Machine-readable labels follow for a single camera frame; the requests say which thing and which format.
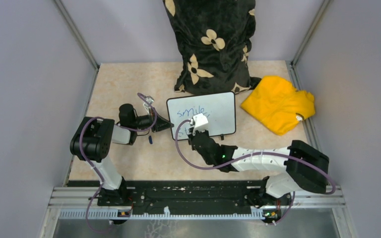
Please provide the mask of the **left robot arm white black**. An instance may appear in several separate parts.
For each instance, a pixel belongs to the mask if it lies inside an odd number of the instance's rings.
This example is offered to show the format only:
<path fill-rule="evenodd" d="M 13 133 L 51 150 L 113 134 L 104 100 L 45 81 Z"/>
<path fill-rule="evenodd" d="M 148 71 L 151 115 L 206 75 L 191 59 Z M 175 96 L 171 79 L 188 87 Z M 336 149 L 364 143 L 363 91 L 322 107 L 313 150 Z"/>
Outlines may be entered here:
<path fill-rule="evenodd" d="M 128 201 L 129 192 L 125 179 L 108 157 L 111 144 L 133 145 L 139 131 L 159 132 L 174 127 L 155 109 L 149 108 L 147 112 L 147 115 L 138 116 L 133 105 L 123 104 L 119 107 L 118 124 L 113 119 L 84 117 L 70 142 L 71 154 L 88 162 L 99 177 L 102 184 L 99 194 L 117 205 Z"/>

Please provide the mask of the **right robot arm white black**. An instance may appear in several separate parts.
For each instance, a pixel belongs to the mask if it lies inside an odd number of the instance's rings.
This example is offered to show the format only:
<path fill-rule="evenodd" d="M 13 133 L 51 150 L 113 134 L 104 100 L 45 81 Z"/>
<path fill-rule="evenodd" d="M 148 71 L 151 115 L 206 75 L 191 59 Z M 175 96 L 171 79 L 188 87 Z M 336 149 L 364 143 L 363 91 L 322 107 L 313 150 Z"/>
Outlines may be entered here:
<path fill-rule="evenodd" d="M 189 133 L 188 136 L 191 148 L 209 168 L 224 173 L 275 172 L 274 176 L 263 179 L 265 187 L 259 191 L 259 197 L 265 204 L 273 204 L 293 191 L 326 193 L 329 158 L 301 140 L 293 140 L 290 146 L 279 149 L 255 150 L 220 145 L 206 131 Z"/>

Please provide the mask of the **small whiteboard black frame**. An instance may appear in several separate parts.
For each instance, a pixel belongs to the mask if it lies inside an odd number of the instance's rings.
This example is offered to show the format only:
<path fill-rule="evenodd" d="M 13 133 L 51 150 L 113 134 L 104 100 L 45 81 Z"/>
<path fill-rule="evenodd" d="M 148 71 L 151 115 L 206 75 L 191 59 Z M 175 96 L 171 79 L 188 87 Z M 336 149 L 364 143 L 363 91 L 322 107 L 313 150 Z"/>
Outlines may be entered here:
<path fill-rule="evenodd" d="M 180 129 L 178 126 L 197 114 L 204 114 L 207 117 L 210 136 L 236 132 L 236 103 L 233 92 L 170 98 L 166 101 L 166 105 L 169 121 L 174 124 L 171 128 L 172 138 L 175 138 L 178 130 L 178 140 L 186 140 L 188 138 L 186 130 L 190 125 L 185 123 Z"/>

